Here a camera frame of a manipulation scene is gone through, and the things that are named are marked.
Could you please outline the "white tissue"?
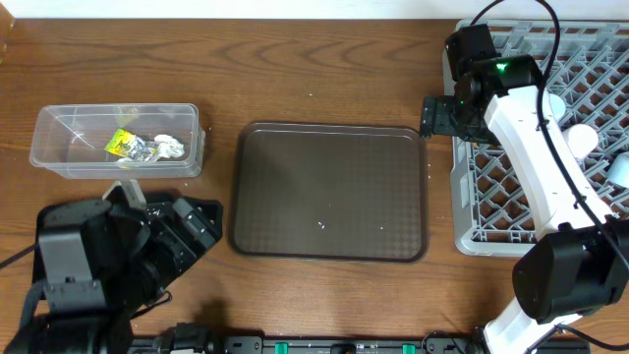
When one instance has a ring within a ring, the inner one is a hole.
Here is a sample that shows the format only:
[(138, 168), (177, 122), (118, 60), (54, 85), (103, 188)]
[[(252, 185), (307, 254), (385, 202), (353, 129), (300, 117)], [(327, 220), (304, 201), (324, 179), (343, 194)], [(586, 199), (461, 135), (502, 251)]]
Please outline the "white tissue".
[(178, 158), (185, 154), (185, 146), (172, 136), (157, 135), (153, 141), (158, 158)]

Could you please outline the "light blue cup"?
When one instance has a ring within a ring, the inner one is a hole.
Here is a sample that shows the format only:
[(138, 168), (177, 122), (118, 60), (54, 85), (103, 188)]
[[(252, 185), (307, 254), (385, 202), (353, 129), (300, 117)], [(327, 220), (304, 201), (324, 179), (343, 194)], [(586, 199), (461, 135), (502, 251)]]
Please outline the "light blue cup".
[(549, 104), (556, 121), (559, 121), (565, 116), (567, 110), (566, 103), (559, 95), (551, 93), (549, 95)]

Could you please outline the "green snack wrapper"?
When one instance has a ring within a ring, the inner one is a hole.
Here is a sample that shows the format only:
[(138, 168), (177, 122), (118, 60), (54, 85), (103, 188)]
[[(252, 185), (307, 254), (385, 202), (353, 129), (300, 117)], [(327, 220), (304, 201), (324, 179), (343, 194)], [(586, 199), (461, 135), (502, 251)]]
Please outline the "green snack wrapper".
[(151, 162), (158, 159), (158, 144), (118, 129), (104, 150), (119, 156), (120, 162)]

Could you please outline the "white cup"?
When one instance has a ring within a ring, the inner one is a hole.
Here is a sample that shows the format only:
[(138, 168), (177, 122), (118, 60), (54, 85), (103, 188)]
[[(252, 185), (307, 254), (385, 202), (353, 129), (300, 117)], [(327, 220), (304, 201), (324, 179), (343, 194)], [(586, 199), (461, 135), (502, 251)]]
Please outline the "white cup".
[(562, 136), (577, 160), (585, 159), (599, 144), (597, 131), (585, 124), (576, 124), (566, 129)]

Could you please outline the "light blue bowl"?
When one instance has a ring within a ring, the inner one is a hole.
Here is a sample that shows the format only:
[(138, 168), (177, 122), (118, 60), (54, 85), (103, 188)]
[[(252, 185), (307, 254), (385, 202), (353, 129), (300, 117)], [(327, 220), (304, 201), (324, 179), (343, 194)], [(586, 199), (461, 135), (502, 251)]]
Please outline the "light blue bowl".
[(629, 152), (618, 154), (607, 172), (607, 181), (615, 186), (629, 187)]

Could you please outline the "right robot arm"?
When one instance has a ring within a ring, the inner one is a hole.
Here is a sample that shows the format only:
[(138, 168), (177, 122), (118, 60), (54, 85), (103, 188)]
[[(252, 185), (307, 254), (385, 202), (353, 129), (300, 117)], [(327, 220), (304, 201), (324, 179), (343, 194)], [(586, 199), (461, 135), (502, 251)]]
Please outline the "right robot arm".
[(486, 353), (530, 353), (559, 329), (617, 303), (628, 284), (628, 223), (613, 217), (554, 118), (530, 55), (484, 49), (448, 58), (451, 95), (428, 97), (422, 131), (505, 150), (529, 203), (537, 242), (514, 266), (515, 297), (482, 330)]

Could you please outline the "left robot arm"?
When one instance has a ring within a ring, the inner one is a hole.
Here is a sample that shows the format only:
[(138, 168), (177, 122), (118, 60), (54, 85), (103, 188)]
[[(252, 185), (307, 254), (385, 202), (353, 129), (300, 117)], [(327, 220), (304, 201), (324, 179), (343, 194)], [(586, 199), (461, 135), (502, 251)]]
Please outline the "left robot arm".
[(117, 181), (37, 216), (32, 285), (9, 353), (126, 353), (132, 321), (222, 238), (223, 205)]

